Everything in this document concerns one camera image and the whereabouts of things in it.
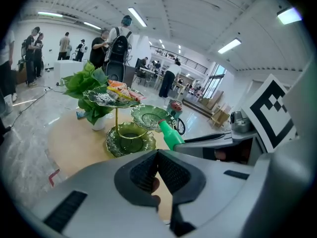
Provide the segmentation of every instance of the black shirt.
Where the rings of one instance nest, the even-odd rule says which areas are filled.
[[[33,61],[33,52],[34,50],[28,49],[29,45],[34,46],[34,38],[32,35],[30,35],[28,38],[26,38],[26,54],[25,59]]]
[[[101,37],[97,37],[93,40],[92,44],[91,44],[91,51],[90,51],[90,58],[89,61],[96,67],[99,68],[101,66],[103,66],[104,61],[105,61],[105,57],[106,57],[106,51],[107,48],[106,47],[101,47],[98,49],[93,49],[93,46],[95,44],[102,44],[105,41],[101,38]]]
[[[42,45],[42,41],[37,40],[34,46],[40,47]],[[34,60],[41,60],[42,59],[42,48],[39,50],[34,50]]]

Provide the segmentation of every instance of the green spray bottle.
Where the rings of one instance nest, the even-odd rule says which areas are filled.
[[[164,141],[170,150],[173,151],[175,145],[185,143],[179,133],[175,129],[172,129],[164,119],[160,120],[158,124],[164,134]]]

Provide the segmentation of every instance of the snack package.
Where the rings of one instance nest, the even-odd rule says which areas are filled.
[[[141,102],[141,100],[146,99],[145,96],[143,96],[143,95],[141,95],[141,94],[139,94],[139,93],[133,92],[133,91],[131,91],[131,90],[129,90],[129,94],[130,94],[130,96],[131,96],[132,99],[134,99],[134,100],[136,100],[136,101],[138,101],[138,102]]]
[[[127,85],[125,83],[114,81],[114,80],[108,80],[108,88],[107,93],[115,100],[117,101],[132,101],[129,91],[127,89]]]

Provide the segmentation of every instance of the backpack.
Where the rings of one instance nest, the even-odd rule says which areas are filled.
[[[80,52],[86,53],[86,52],[87,52],[87,49],[88,49],[88,47],[87,47],[85,44],[83,44],[83,45],[81,46],[81,48],[80,48]]]
[[[26,39],[22,42],[22,47],[21,47],[21,57],[23,58],[26,55],[26,50],[27,50],[27,46],[26,46]]]
[[[109,48],[105,60],[125,62],[128,53],[128,38],[132,34],[130,31],[126,36],[121,35],[118,27],[115,27],[117,37],[114,39],[112,46]]]

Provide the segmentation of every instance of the gold stand rod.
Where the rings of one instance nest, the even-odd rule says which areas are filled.
[[[117,131],[118,135],[122,138],[125,138],[125,139],[136,139],[136,138],[139,138],[139,137],[142,137],[144,136],[148,131],[146,130],[142,135],[140,136],[137,136],[137,137],[125,137],[125,136],[122,136],[119,132],[119,128],[118,128],[118,108],[115,109],[115,130]]]

